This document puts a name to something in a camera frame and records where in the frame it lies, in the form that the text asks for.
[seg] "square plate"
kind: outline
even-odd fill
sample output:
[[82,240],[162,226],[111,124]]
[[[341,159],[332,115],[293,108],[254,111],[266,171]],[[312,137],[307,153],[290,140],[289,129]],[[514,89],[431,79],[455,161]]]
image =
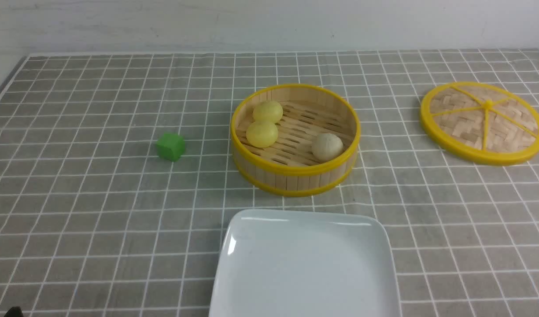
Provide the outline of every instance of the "square plate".
[[358,215],[247,209],[229,225],[209,317],[400,317],[387,234]]

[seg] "green block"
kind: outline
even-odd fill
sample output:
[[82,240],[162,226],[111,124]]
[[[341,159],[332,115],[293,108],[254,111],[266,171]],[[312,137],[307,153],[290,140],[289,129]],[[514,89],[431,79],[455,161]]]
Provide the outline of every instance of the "green block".
[[165,133],[157,142],[158,156],[175,162],[185,152],[185,141],[175,133]]

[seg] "white grid line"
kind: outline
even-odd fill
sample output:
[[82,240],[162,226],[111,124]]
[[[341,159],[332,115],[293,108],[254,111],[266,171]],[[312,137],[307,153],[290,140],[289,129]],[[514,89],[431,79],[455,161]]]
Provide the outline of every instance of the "white grid line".
[[[195,62],[195,55],[193,56],[193,60],[191,60],[191,66],[193,68],[193,63]],[[213,75],[215,67],[213,65],[213,70],[211,71],[211,75]],[[187,82],[187,90],[185,91],[185,99],[187,99],[187,93],[189,92],[189,85],[191,84],[191,71],[189,71],[189,81]],[[201,144],[201,152],[203,152],[203,143]],[[199,157],[199,164],[197,165],[197,181],[195,182],[195,189],[199,186],[199,172],[201,171],[201,157]],[[197,191],[195,191],[195,194],[193,195],[193,207],[195,207],[195,200],[197,199]],[[183,257],[183,271],[181,272],[181,277],[185,278],[185,268],[187,267],[187,259],[189,257],[189,245],[191,243],[191,228],[193,228],[193,213],[194,209],[191,210],[191,219],[189,220],[189,233],[187,234],[187,244],[185,246],[185,257]],[[181,307],[181,299],[183,298],[183,282],[181,285],[179,285],[179,297],[177,298],[177,306]],[[176,317],[179,317],[180,309],[177,310]]]

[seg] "yellow steamer ring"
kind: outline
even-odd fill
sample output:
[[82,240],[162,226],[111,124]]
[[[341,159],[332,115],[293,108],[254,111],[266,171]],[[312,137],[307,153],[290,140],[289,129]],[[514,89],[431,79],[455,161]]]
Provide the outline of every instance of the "yellow steamer ring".
[[[267,148],[251,146],[247,127],[260,102],[274,100],[283,107],[277,142]],[[320,133],[336,134],[344,145],[338,157],[320,163],[310,150]],[[360,121],[342,97],[324,88],[290,84],[255,92],[240,103],[231,120],[233,159],[238,171],[256,187],[283,196],[310,196],[340,184],[358,156]]]
[[441,147],[476,163],[512,165],[539,151],[539,114],[495,86],[454,82],[434,88],[422,100],[421,121]]

